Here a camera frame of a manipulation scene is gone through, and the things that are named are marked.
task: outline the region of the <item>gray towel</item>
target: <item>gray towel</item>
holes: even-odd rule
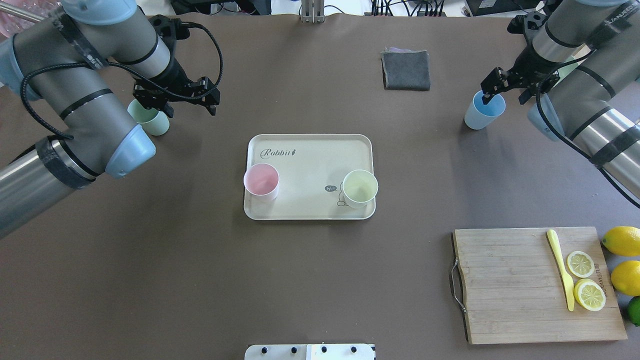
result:
[[[412,51],[391,48],[382,52],[385,88],[393,90],[429,90],[429,54],[426,50]]]

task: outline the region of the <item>robotic arm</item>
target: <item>robotic arm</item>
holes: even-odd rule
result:
[[[567,137],[564,141],[636,197],[640,127],[608,101],[640,78],[638,10],[638,0],[564,0],[546,21],[544,15],[529,14],[519,22],[527,47],[513,68],[496,68],[481,83],[485,104],[512,88],[526,89],[521,104],[538,89],[546,93],[538,94],[542,111],[534,106],[529,120],[553,140]],[[592,51],[587,60],[558,83],[553,73],[559,64],[585,43]]]
[[[96,70],[114,65],[131,71],[139,102],[170,117],[168,101],[199,104],[211,115],[220,102],[220,77],[215,84],[191,81],[173,57],[175,41],[198,24],[148,20],[135,0],[61,3],[48,19],[0,43],[0,82],[25,103],[44,98],[68,126],[62,133],[42,121],[56,135],[0,170],[0,238],[100,174],[121,178],[156,153]]]

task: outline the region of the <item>lemon slice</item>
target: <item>lemon slice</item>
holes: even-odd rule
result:
[[[593,274],[595,266],[591,256],[582,251],[574,251],[566,257],[569,271],[577,277],[589,277]]]
[[[575,300],[587,310],[598,311],[604,307],[607,297],[600,285],[591,279],[580,279],[573,287]]]

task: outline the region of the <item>blue cup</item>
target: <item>blue cup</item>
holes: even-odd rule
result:
[[[480,130],[491,124],[507,107],[500,94],[494,96],[487,105],[483,104],[482,97],[482,91],[478,91],[465,114],[465,124],[473,130]]]

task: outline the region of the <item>cutting board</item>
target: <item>cutting board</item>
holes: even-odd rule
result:
[[[548,228],[458,229],[453,234],[471,344],[625,340],[627,333],[594,227],[555,227],[563,259],[593,258],[589,277],[604,290],[600,311],[567,310]],[[579,278],[573,276],[574,282]]]

